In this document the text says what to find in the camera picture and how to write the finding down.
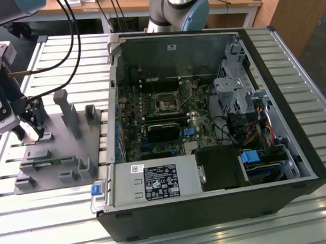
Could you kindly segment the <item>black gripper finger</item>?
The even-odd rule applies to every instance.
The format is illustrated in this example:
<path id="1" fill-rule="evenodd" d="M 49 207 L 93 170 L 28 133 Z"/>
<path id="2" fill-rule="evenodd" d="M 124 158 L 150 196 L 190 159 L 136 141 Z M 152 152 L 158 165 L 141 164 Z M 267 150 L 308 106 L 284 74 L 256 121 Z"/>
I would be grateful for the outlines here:
<path id="1" fill-rule="evenodd" d="M 12 129 L 12 132 L 17 136 L 19 141 L 22 141 L 26 135 L 25 130 L 18 124 L 16 127 Z"/>
<path id="2" fill-rule="evenodd" d="M 34 129 L 38 135 L 38 139 L 43 138 L 46 127 L 45 120 L 49 118 L 42 101 L 42 98 L 37 98 L 32 101 L 27 101 L 25 120 Z"/>

